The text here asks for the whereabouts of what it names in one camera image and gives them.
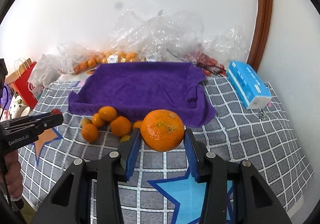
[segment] red paper bag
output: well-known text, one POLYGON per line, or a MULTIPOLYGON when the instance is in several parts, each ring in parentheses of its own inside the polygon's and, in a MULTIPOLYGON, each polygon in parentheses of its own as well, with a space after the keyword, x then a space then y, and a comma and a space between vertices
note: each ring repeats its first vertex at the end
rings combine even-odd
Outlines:
POLYGON ((33 93, 29 90, 29 82, 28 79, 30 77, 30 74, 32 72, 32 69, 36 65, 36 62, 33 62, 29 68, 27 68, 26 71, 23 72, 23 74, 14 81, 13 85, 17 89, 19 95, 23 99, 26 105, 28 105, 31 109, 33 109, 37 103, 38 100, 34 97, 33 93))

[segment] tissue box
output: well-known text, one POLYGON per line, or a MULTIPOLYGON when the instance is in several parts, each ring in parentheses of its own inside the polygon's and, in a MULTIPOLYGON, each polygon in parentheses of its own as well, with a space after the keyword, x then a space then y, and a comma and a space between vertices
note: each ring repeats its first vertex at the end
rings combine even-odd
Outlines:
POLYGON ((231 61, 227 75, 247 110, 263 109, 271 101, 271 93, 252 67, 231 61))

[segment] checkered bed sheet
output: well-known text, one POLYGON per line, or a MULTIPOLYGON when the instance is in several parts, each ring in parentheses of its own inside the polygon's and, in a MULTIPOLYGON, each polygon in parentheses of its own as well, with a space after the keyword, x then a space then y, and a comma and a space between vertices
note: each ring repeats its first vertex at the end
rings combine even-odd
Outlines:
MULTIPOLYGON (((227 78, 210 78, 202 84, 218 113, 208 124, 192 129, 196 139, 225 160, 250 160, 285 210, 292 215, 298 209, 299 202, 301 204, 303 201, 303 192, 313 170, 272 87, 269 85, 273 95, 272 104, 261 113, 260 110, 245 109, 227 78)), ((35 207, 39 207, 75 158, 96 160, 119 145, 119 138, 109 132, 108 126, 100 130, 100 138, 96 143, 88 144, 82 139, 79 130, 80 120, 84 116, 67 112, 69 93, 79 90, 80 87, 74 82, 54 82, 44 90, 32 112, 38 114, 58 108, 64 113, 63 124, 56 128, 63 139, 44 146, 38 166, 32 145, 19 151, 24 177, 23 194, 35 207)), ((147 181, 182 176, 187 168, 183 143, 170 152, 160 153, 142 142, 133 176, 127 183, 119 183, 125 223, 170 224, 174 204, 147 181)), ((94 181, 91 198, 92 223, 96 223, 97 219, 95 187, 94 181)))

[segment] purple cloth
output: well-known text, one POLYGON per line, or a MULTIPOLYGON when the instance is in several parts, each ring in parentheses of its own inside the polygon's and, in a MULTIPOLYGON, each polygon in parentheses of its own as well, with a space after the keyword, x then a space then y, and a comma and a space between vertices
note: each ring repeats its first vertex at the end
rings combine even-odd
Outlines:
POLYGON ((2 94, 2 98, 1 98, 1 107, 5 111, 7 111, 7 110, 9 110, 13 94, 12 94, 12 91, 11 91, 10 87, 7 84, 4 84, 4 86, 7 87, 8 95, 7 95, 7 91, 5 90, 5 88, 3 88, 3 94, 2 94))
POLYGON ((130 121, 150 111, 174 111, 189 127, 200 127, 216 114, 204 88, 200 68, 184 62, 125 62, 102 64, 78 94, 69 94, 69 111, 92 115, 102 106, 114 107, 130 121))

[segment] blue gripper pad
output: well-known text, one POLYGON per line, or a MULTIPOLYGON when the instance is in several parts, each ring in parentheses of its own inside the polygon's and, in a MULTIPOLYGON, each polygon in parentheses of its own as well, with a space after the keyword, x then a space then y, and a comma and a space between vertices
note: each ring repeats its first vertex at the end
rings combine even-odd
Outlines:
POLYGON ((195 150, 193 149, 193 145, 187 131, 185 131, 183 143, 184 143, 184 149, 186 150, 186 155, 188 158, 191 176, 195 179, 195 181, 198 181, 198 178, 199 178, 198 159, 196 157, 195 150))
POLYGON ((127 181, 129 181, 130 177, 133 175, 134 167, 136 165, 136 161, 139 155, 140 145, 141 137, 140 135, 138 135, 135 137, 126 163, 125 178, 127 181))

